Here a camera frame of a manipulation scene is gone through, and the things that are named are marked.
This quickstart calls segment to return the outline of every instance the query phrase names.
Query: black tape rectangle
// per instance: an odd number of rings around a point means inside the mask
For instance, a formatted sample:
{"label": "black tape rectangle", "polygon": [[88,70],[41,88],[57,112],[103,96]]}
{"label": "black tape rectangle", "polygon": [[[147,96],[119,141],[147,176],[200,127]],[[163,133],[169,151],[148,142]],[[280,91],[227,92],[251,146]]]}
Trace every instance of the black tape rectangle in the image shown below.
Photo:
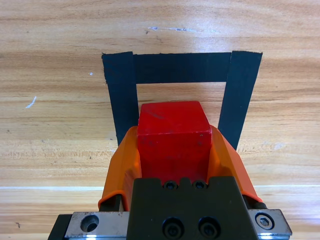
{"label": "black tape rectangle", "polygon": [[103,54],[118,144],[138,125],[136,84],[226,82],[218,129],[237,149],[262,53]]}

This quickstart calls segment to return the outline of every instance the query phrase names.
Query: light wood surface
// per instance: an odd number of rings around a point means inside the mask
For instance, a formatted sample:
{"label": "light wood surface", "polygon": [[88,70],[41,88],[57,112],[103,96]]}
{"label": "light wood surface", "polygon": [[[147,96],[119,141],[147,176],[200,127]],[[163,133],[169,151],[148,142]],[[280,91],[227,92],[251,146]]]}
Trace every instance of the light wood surface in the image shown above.
{"label": "light wood surface", "polygon": [[[102,52],[232,50],[263,52],[237,151],[292,239],[319,240],[318,0],[0,0],[0,239],[46,240],[58,214],[97,210],[117,148]],[[224,88],[137,90],[199,100],[217,125]]]}

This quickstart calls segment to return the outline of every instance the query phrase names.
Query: red block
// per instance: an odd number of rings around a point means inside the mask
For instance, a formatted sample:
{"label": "red block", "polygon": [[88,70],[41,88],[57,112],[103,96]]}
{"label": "red block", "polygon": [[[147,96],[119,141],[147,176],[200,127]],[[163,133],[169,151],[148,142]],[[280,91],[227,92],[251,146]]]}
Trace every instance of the red block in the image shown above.
{"label": "red block", "polygon": [[212,130],[198,101],[143,104],[137,147],[143,178],[206,181]]}

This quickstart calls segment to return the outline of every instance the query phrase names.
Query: wooden table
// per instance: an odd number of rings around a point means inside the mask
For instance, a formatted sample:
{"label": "wooden table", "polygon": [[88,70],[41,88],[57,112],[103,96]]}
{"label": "wooden table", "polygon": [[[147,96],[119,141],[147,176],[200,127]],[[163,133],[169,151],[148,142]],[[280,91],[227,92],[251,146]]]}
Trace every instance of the wooden table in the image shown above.
{"label": "wooden table", "polygon": [[[320,239],[319,39],[317,0],[0,0],[0,239],[46,240],[58,214],[97,210],[117,148],[102,52],[232,50],[263,52],[237,151],[293,239]],[[224,88],[138,98],[199,100],[217,125]]]}

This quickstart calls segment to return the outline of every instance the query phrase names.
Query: black metal block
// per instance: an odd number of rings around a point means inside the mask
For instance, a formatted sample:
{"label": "black metal block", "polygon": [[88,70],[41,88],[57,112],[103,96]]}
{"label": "black metal block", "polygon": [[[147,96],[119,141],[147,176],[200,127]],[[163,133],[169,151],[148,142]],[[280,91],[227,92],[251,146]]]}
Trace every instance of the black metal block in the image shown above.
{"label": "black metal block", "polygon": [[235,178],[212,177],[208,186],[202,183],[182,178],[175,187],[162,186],[157,178],[136,179],[126,239],[257,240]]}

